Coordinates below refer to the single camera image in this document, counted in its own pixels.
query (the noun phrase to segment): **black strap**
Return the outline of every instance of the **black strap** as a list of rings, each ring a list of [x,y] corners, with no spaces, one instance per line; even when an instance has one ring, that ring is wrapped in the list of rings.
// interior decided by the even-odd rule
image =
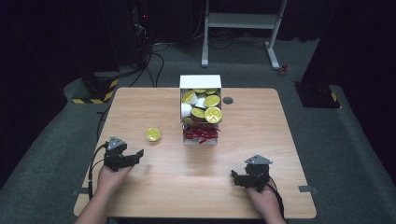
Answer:
[[[272,187],[271,185],[267,184],[268,187],[270,187],[270,189],[274,192],[276,198],[277,198],[277,203],[279,203],[279,211],[280,211],[280,215],[283,217],[283,219],[285,219],[285,207],[283,206],[283,200],[282,197],[280,197],[280,194],[277,192],[276,189],[274,189],[274,187]]]

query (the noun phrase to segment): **white shelf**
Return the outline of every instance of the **white shelf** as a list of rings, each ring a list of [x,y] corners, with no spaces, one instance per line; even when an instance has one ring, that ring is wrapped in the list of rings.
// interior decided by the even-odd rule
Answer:
[[[265,43],[265,48],[271,61],[273,69],[280,68],[274,52],[274,43],[277,31],[282,21],[283,12],[288,0],[281,0],[280,9],[277,14],[241,14],[241,13],[211,13],[209,12],[209,0],[206,0],[205,10],[205,36],[202,49],[202,67],[209,66],[209,47],[208,36],[209,27],[225,27],[225,28],[248,28],[248,29],[267,29],[273,30],[270,42]]]
[[[209,13],[209,27],[274,29],[276,15]]]

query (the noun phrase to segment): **wooden table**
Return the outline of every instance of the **wooden table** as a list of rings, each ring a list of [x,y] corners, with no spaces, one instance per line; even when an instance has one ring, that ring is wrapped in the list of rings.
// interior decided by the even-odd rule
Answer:
[[[178,88],[117,90],[98,146],[114,135],[127,142],[124,155],[142,148],[145,155],[115,196],[110,217],[260,217],[246,190],[231,178],[231,170],[244,175],[245,160],[257,154],[274,162],[270,176],[283,197],[285,217],[316,215],[310,192],[298,188],[307,183],[277,92],[229,88],[221,92],[233,103],[222,104],[218,143],[185,146]],[[162,134],[157,142],[146,139],[151,127]],[[96,160],[104,153],[98,153]],[[93,170],[93,190],[100,166]],[[87,178],[82,187],[88,187]],[[79,194],[77,216],[88,200],[87,194]]]

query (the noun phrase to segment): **yellow lid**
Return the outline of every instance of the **yellow lid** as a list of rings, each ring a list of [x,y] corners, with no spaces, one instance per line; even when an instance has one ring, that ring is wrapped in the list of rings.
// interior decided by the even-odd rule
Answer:
[[[207,89],[206,94],[211,95],[214,94],[218,89]]]
[[[205,111],[205,119],[209,123],[218,123],[221,121],[222,112],[218,107],[209,107]]]
[[[191,113],[195,117],[200,118],[200,119],[203,119],[205,117],[205,111],[203,109],[200,109],[200,108],[193,108],[191,110]]]
[[[146,137],[150,142],[155,142],[160,139],[160,131],[156,128],[150,128],[146,132]]]
[[[205,98],[204,105],[206,107],[216,106],[220,103],[220,98],[217,95],[210,95]]]
[[[196,93],[204,93],[206,89],[194,89]]]
[[[194,123],[194,121],[192,121],[191,118],[183,118],[181,121],[182,121],[182,122],[185,122],[185,123],[188,123],[188,124]]]
[[[192,98],[194,98],[195,92],[194,91],[187,91],[184,93],[183,97],[181,98],[181,103],[187,104],[189,103]]]

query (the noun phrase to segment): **human hand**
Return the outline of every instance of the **human hand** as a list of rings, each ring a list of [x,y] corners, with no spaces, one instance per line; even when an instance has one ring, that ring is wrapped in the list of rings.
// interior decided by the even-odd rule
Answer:
[[[268,182],[272,187],[275,185],[274,181],[270,179]],[[247,194],[253,202],[256,210],[262,215],[267,224],[286,223],[279,211],[279,203],[275,193],[268,187],[257,192],[254,188],[248,188]]]
[[[134,168],[133,166],[125,167],[117,172],[107,166],[102,166],[98,176],[98,187],[95,195],[100,194],[111,198],[120,188],[125,176]]]

